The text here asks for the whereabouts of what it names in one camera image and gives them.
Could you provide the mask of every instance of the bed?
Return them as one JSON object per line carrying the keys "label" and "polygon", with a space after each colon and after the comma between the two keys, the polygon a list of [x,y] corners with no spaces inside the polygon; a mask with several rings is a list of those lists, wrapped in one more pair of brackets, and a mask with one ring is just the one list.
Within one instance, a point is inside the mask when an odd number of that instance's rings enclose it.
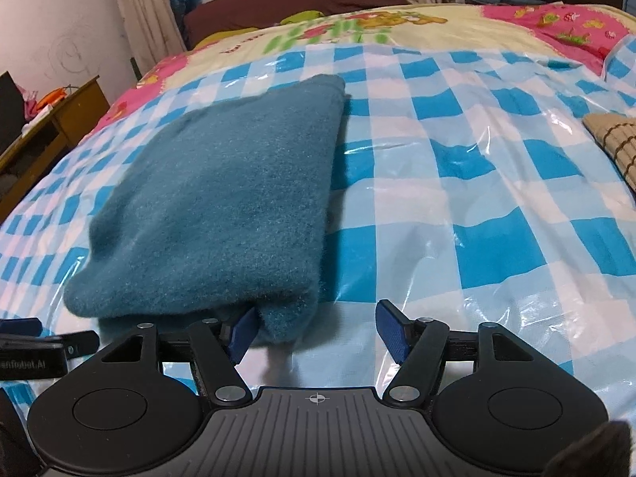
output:
{"label": "bed", "polygon": [[[374,304],[390,299],[454,330],[500,322],[636,425],[634,197],[581,124],[588,112],[636,116],[635,31],[602,6],[397,6],[166,59],[2,224],[2,316],[109,342],[117,329],[70,314],[62,290],[147,142],[189,110],[338,74],[351,100],[320,312],[293,345],[250,349],[246,382],[381,392],[397,366]],[[467,371],[449,366],[448,378]],[[192,386],[188,368],[165,371]],[[2,383],[23,417],[50,384]]]}

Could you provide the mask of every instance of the yellow cushion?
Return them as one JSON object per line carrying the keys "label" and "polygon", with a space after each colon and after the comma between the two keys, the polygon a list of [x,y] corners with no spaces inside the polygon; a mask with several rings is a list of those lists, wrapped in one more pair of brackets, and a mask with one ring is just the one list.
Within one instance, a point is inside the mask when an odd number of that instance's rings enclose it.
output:
{"label": "yellow cushion", "polygon": [[317,17],[324,17],[324,14],[320,10],[304,10],[303,12],[297,12],[289,17],[286,17],[281,21],[281,25],[288,25],[289,23],[302,23],[303,21],[309,21],[310,19],[316,19]]}
{"label": "yellow cushion", "polygon": [[250,27],[250,28],[242,28],[240,30],[224,30],[222,32],[214,32],[213,34],[210,34],[205,39],[202,39],[201,41],[199,41],[194,47],[194,49],[199,50],[201,48],[208,46],[210,43],[215,43],[217,41],[225,39],[226,37],[232,37],[233,35],[246,34],[247,32],[255,32],[257,30],[258,29],[256,27]]}

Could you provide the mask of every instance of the blue checkered blanket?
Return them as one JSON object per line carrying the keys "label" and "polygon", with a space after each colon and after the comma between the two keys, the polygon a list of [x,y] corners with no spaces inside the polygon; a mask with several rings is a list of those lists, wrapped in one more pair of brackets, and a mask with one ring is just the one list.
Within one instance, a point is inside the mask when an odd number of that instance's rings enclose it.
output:
{"label": "blue checkered blanket", "polygon": [[[293,348],[252,349],[249,385],[376,385],[396,367],[377,299],[456,330],[497,321],[636,424],[636,211],[581,124],[635,115],[636,39],[603,79],[511,52],[308,46],[166,92],[67,155],[0,228],[4,317],[96,328],[61,287],[88,256],[88,223],[157,131],[186,111],[319,73],[351,95],[336,148],[322,305]],[[167,374],[189,381],[184,368]],[[49,382],[5,382],[25,411]]]}

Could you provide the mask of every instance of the pink cloth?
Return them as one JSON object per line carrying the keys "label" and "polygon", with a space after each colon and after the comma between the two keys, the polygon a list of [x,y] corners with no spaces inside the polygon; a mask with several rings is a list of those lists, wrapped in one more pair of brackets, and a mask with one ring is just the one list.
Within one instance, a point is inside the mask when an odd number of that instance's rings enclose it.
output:
{"label": "pink cloth", "polygon": [[600,75],[610,51],[630,32],[616,18],[585,6],[484,6],[483,15],[531,30],[561,55]]}
{"label": "pink cloth", "polygon": [[118,98],[108,112],[101,118],[95,128],[84,137],[90,138],[96,132],[107,125],[120,120],[138,110],[163,93],[163,81],[171,75],[185,68],[188,64],[188,55],[185,52],[161,60],[155,68],[149,71],[136,85]]}
{"label": "pink cloth", "polygon": [[24,118],[27,122],[30,122],[37,116],[37,91],[27,91],[18,84],[16,86],[22,94],[22,100],[24,100]]}

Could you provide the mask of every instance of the screw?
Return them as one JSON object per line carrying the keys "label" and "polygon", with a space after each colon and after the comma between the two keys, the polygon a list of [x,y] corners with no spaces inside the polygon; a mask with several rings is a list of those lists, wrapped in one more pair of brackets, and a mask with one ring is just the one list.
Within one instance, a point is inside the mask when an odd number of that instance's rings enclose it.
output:
{"label": "screw", "polygon": [[226,385],[219,387],[214,393],[216,397],[224,402],[237,402],[245,397],[245,389],[238,385]]}
{"label": "screw", "polygon": [[389,396],[398,402],[412,402],[419,398],[420,392],[410,385],[398,385],[389,391]]}

